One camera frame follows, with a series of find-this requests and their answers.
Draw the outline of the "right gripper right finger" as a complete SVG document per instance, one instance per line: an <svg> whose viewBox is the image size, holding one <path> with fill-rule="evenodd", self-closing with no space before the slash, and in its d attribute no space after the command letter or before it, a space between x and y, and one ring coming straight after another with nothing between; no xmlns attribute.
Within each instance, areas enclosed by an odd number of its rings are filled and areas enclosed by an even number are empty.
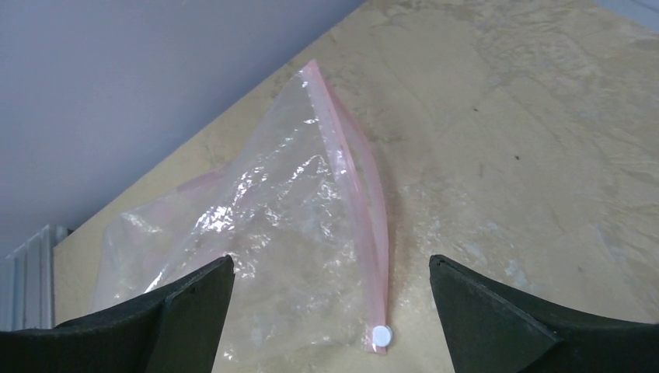
<svg viewBox="0 0 659 373"><path fill-rule="evenodd" d="M570 309L443 256L430 284L457 372L656 372L658 326Z"/></svg>

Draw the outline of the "clear zip top bag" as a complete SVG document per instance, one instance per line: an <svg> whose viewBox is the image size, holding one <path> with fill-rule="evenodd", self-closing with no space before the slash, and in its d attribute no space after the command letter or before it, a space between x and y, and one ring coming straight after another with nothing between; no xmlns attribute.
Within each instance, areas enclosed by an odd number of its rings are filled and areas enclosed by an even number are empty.
<svg viewBox="0 0 659 373"><path fill-rule="evenodd" d="M265 372L335 345L383 355L392 342L382 183L316 61L231 162L108 224L90 310L221 256L233 259L235 282L217 367Z"/></svg>

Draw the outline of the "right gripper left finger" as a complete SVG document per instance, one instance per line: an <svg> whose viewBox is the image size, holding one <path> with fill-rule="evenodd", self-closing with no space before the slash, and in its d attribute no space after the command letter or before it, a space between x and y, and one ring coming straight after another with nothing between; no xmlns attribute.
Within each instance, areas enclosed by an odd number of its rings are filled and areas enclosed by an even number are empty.
<svg viewBox="0 0 659 373"><path fill-rule="evenodd" d="M210 372L235 280L230 256L54 327L1 333L3 372Z"/></svg>

